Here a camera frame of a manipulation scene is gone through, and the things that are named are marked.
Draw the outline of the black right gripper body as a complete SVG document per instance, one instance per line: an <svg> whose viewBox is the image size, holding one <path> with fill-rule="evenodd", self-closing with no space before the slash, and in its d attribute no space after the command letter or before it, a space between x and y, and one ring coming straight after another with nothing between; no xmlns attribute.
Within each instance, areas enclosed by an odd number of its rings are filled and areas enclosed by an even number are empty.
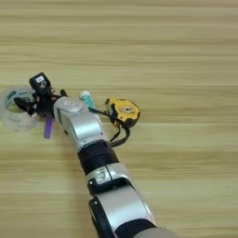
<svg viewBox="0 0 238 238"><path fill-rule="evenodd" d="M60 98L59 95L45 94L39 95L34 93L34 99L36 103L36 112L40 116L54 116L54 104Z"/></svg>

